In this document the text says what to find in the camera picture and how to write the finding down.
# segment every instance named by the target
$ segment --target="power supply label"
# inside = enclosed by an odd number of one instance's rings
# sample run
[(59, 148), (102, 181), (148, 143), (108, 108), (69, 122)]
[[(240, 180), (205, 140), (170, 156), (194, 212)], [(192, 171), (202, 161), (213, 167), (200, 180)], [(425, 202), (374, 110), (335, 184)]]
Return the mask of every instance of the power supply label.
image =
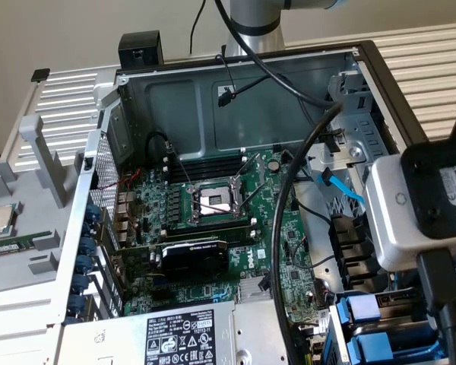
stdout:
[(147, 321), (145, 365), (214, 365), (215, 347), (212, 309)]

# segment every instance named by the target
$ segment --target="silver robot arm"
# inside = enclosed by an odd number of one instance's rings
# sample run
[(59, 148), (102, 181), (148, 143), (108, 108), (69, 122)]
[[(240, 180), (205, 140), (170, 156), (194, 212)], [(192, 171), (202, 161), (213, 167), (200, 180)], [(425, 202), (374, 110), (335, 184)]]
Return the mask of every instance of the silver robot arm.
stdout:
[[(243, 40), (257, 53), (284, 49), (280, 13), (289, 9), (333, 8), (344, 0), (231, 0), (230, 17)], [(230, 36), (227, 56), (245, 53)]]

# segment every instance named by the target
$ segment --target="connector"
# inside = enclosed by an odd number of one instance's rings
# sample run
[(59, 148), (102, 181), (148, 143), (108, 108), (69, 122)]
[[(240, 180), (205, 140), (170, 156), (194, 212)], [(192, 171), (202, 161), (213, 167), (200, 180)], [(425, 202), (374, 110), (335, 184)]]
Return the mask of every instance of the connector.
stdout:
[(233, 99), (233, 93), (231, 92), (230, 89), (227, 88), (226, 91), (218, 97), (218, 106), (220, 108), (222, 108), (223, 106), (226, 106), (229, 103), (231, 103), (232, 99)]
[(329, 170), (329, 167), (326, 167), (325, 170), (321, 174), (321, 180), (326, 186), (331, 185), (331, 177), (333, 176), (333, 173), (331, 170)]
[(262, 291), (267, 291), (272, 287), (272, 281), (271, 281), (271, 273), (268, 272), (265, 274), (264, 278), (261, 279), (261, 281), (258, 283), (258, 287)]

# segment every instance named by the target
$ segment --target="vent grille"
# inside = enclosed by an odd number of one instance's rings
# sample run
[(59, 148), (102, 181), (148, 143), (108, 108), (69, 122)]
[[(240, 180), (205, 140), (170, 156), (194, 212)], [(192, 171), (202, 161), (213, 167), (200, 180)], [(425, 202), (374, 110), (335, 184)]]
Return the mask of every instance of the vent grille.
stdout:
[[(116, 170), (115, 161), (113, 160), (112, 150), (109, 147), (108, 138), (102, 135), (98, 145), (97, 154), (97, 173), (98, 186), (108, 186), (119, 181), (119, 173)], [(118, 185), (110, 186), (106, 189), (91, 190), (93, 203), (99, 207), (104, 207), (110, 217), (115, 217), (116, 196)]]

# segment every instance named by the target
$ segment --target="screw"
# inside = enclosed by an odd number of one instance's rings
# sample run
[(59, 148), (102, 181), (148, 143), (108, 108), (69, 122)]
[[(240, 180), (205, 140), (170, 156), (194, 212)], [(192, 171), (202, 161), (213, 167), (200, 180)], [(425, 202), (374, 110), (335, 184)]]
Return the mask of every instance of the screw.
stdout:
[(421, 160), (417, 160), (413, 163), (413, 170), (418, 173), (423, 169), (423, 162)]
[(441, 214), (441, 210), (439, 208), (430, 208), (427, 211), (427, 215), (431, 219), (437, 219), (440, 214)]

